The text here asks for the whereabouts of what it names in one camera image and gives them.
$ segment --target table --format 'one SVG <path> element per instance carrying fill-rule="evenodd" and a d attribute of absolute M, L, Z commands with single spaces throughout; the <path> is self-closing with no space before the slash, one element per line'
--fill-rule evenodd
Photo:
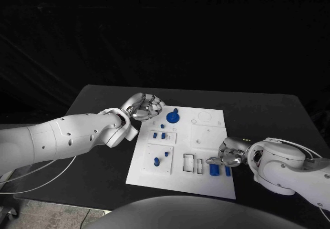
<path fill-rule="evenodd" d="M 323 157 L 330 157 L 328 144 L 300 100 L 293 95 L 88 85 L 67 115 L 99 113 L 107 108 L 120 107 L 137 92 L 158 95 L 172 106 L 224 110 L 228 136 L 246 137 L 257 141 L 267 137 L 277 137 L 312 148 Z M 133 125 L 140 129 L 139 121 L 133 120 Z M 137 138 L 129 142 L 124 139 L 116 148 L 97 146 L 77 157 L 67 172 L 50 185 L 15 197 L 114 210 L 150 197 L 197 196 L 126 184 L 136 140 Z M 28 176 L 18 191 L 48 182 L 68 166 L 71 160 L 57 161 L 48 168 Z M 224 200 L 264 210 L 309 228 L 329 227 L 319 208 L 299 194 L 283 196 L 269 191 L 254 182 L 254 174 L 246 165 L 235 167 L 233 173 L 237 200 Z"/>

